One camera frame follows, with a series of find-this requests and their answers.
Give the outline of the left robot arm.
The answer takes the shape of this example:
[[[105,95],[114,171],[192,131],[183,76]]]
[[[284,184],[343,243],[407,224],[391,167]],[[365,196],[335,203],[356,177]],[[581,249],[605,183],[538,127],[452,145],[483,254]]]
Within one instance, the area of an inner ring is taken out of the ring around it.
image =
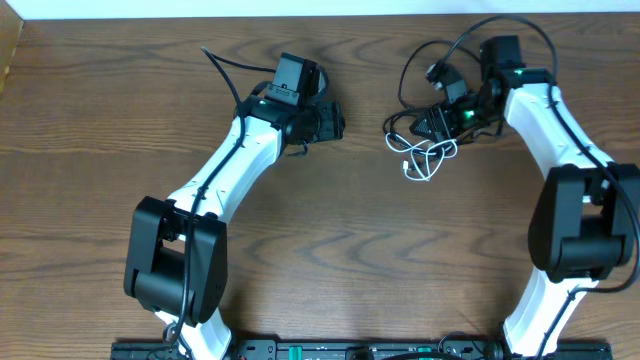
[[[167,199],[144,197],[129,238],[123,288],[166,325],[155,343],[115,343],[114,359],[222,359],[232,332],[219,311],[228,279],[227,226],[254,182],[284,153],[339,140],[345,120],[320,64],[289,53],[246,99],[205,165]]]

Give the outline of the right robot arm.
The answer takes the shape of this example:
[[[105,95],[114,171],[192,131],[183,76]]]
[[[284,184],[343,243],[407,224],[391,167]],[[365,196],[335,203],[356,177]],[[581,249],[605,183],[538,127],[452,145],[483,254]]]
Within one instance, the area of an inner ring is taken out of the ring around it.
[[[426,72],[443,102],[420,111],[412,133],[430,140],[428,159],[456,153],[463,138],[496,121],[524,141],[544,177],[527,233],[533,270],[486,359],[578,359],[559,335],[589,293],[617,267],[639,261],[639,169],[619,164],[581,129],[553,70],[529,68],[515,35],[493,37],[475,57],[474,93],[447,59]]]

